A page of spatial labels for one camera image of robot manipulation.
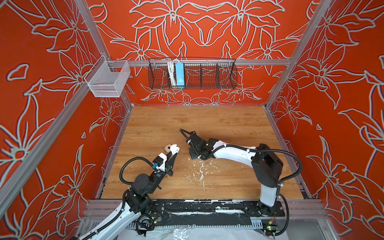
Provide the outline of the white earbud charging case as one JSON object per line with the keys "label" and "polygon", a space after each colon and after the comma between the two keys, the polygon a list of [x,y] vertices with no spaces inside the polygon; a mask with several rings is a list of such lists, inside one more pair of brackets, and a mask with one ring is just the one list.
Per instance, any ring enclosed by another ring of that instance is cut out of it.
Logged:
{"label": "white earbud charging case", "polygon": [[171,146],[172,146],[171,144],[168,144],[168,145],[165,146],[165,151],[167,153],[171,151]]}

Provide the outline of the white round puck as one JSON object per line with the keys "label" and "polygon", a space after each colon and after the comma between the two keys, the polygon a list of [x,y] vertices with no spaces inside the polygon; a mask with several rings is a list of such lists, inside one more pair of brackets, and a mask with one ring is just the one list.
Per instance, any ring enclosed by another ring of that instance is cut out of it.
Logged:
{"label": "white round puck", "polygon": [[176,155],[180,152],[180,148],[176,144],[171,145],[169,149],[172,155]]}

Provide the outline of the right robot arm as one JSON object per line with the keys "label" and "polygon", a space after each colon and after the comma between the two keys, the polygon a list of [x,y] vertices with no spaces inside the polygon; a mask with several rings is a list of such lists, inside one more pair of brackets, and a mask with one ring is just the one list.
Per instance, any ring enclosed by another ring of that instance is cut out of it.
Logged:
{"label": "right robot arm", "polygon": [[[180,129],[190,146],[192,159],[227,159],[253,168],[257,180],[261,184],[259,203],[262,207],[272,208],[280,195],[281,187],[285,181],[296,178],[303,170],[302,161],[295,154],[271,149],[268,145],[259,144],[258,147],[243,147],[228,144],[218,139],[204,140],[196,132]],[[284,163],[277,156],[284,154],[296,160],[298,169],[289,176],[280,178]]]}

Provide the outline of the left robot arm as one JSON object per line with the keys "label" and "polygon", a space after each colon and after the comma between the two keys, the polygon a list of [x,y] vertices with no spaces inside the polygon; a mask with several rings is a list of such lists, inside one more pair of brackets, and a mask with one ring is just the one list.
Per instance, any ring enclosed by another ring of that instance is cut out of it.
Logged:
{"label": "left robot arm", "polygon": [[[113,240],[127,226],[133,224],[139,235],[145,235],[155,229],[155,221],[150,212],[153,210],[153,200],[150,194],[160,189],[160,183],[166,175],[174,174],[173,168],[180,148],[176,147],[167,154],[160,153],[152,162],[144,157],[134,157],[127,161],[120,171],[120,181],[130,187],[123,193],[119,206],[101,223],[81,237],[73,240]],[[140,174],[134,181],[124,179],[126,167],[134,161],[144,161],[153,170],[150,175]]]}

